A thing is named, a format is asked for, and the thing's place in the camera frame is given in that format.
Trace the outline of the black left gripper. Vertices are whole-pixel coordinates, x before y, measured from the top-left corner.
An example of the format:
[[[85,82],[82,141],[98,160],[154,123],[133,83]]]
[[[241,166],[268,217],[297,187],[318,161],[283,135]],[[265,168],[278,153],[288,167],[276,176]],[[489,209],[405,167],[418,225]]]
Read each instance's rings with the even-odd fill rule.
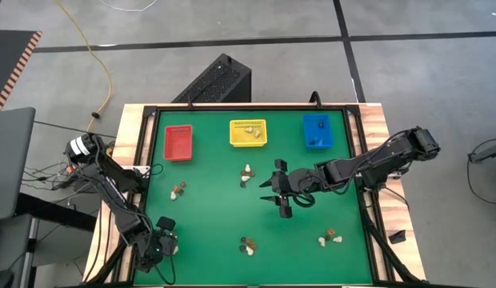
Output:
[[[138,244],[138,269],[149,272],[159,264],[164,257],[174,254],[178,247],[177,236],[174,234],[175,220],[160,217],[157,230],[148,233]]]

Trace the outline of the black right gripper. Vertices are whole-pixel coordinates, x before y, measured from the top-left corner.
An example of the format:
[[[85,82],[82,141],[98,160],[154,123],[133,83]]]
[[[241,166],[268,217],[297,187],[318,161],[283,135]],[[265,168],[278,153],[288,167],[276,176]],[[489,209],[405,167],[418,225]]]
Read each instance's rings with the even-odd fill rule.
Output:
[[[308,169],[298,169],[288,173],[287,162],[282,159],[276,159],[274,164],[276,171],[272,173],[271,179],[264,181],[259,187],[270,186],[277,196],[263,196],[261,200],[277,205],[281,218],[293,216],[290,200],[303,208],[312,207],[316,203],[312,193],[320,188],[317,173]]]

